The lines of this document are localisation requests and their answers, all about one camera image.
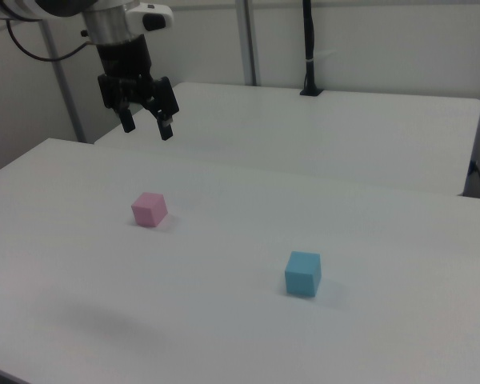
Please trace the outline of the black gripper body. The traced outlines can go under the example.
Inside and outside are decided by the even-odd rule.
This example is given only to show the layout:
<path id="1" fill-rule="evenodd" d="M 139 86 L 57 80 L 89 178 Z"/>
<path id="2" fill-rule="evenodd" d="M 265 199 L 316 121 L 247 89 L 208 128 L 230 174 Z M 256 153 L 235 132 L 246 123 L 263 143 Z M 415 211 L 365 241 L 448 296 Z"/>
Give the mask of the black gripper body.
<path id="1" fill-rule="evenodd" d="M 121 78 L 130 103 L 144 105 L 149 97 L 151 59 L 144 35 L 113 45 L 97 45 L 103 74 Z"/>

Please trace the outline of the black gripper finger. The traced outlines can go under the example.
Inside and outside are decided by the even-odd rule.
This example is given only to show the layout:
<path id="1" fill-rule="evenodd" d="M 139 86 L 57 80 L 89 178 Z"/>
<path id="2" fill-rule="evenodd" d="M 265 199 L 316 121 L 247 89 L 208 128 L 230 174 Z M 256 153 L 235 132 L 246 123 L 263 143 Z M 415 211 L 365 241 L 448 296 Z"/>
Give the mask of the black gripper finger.
<path id="1" fill-rule="evenodd" d="M 98 84 L 102 94 L 102 100 L 107 109 L 112 109 L 119 117 L 125 133 L 135 129 L 130 101 L 127 92 L 124 91 L 124 81 L 106 74 L 98 76 Z"/>
<path id="2" fill-rule="evenodd" d="M 173 137 L 173 116 L 179 112 L 178 102 L 168 77 L 152 80 L 148 86 L 149 97 L 145 108 L 155 117 L 161 139 L 167 141 Z"/>

